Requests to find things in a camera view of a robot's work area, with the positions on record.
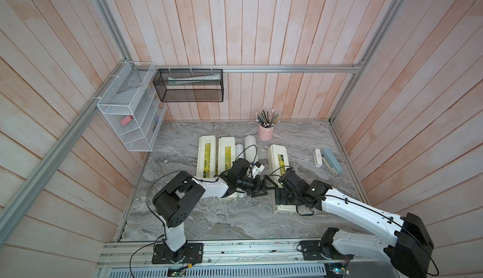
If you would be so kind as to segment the cream dispenser lid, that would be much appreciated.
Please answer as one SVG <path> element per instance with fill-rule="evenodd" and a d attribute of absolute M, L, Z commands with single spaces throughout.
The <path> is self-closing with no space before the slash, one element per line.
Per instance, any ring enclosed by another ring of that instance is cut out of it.
<path fill-rule="evenodd" d="M 271 145 L 269 147 L 269 177 L 277 184 L 277 188 L 283 188 L 282 184 L 279 183 L 278 179 L 286 172 L 289 165 L 288 151 L 285 146 L 281 145 Z M 278 208 L 275 205 L 275 190 L 271 198 L 274 212 L 275 213 L 295 213 L 296 207 L 294 206 L 284 206 Z"/>

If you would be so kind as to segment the thick plastic wrap roll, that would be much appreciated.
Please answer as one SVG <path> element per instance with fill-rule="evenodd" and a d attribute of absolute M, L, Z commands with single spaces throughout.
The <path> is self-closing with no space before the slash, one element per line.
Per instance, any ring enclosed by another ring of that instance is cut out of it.
<path fill-rule="evenodd" d="M 256 138 L 253 135 L 246 136 L 244 139 L 244 147 L 244 159 L 251 164 L 256 163 L 259 160 Z"/>

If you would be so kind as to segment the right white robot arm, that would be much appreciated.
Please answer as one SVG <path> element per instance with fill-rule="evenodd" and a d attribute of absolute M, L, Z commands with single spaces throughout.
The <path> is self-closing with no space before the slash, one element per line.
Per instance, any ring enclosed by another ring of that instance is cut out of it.
<path fill-rule="evenodd" d="M 319 180 L 308 184 L 289 166 L 275 173 L 288 203 L 337 215 L 368 231 L 364 235 L 329 227 L 318 241 L 300 242 L 305 260 L 360 256 L 387 262 L 406 277 L 430 275 L 434 243 L 419 216 L 379 210 Z"/>

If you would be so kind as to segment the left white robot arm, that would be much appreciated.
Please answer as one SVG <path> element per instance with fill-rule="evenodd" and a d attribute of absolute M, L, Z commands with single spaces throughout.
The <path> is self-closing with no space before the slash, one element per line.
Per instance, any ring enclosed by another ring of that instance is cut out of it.
<path fill-rule="evenodd" d="M 184 221 L 198 202 L 205 198 L 228 197 L 236 191 L 251 197 L 266 196 L 277 184 L 267 175 L 249 177 L 252 164 L 238 158 L 232 166 L 212 179 L 198 179 L 186 171 L 178 171 L 152 199 L 153 207 L 164 224 L 164 247 L 178 256 L 187 244 Z"/>

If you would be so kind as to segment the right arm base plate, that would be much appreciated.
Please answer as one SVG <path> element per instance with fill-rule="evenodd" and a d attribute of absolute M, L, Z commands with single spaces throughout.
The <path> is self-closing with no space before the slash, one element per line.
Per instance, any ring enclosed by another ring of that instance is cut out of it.
<path fill-rule="evenodd" d="M 310 260 L 343 260 L 350 261 L 354 255 L 344 255 L 337 251 L 332 244 L 321 240 L 303 240 L 297 246 L 305 261 Z"/>

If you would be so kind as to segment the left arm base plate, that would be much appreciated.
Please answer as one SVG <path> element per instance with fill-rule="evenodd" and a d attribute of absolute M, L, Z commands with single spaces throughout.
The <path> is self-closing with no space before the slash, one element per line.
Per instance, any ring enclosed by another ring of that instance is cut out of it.
<path fill-rule="evenodd" d="M 200 264 L 203 261 L 204 244 L 186 243 L 178 251 L 172 251 L 167 244 L 154 246 L 152 264 Z"/>

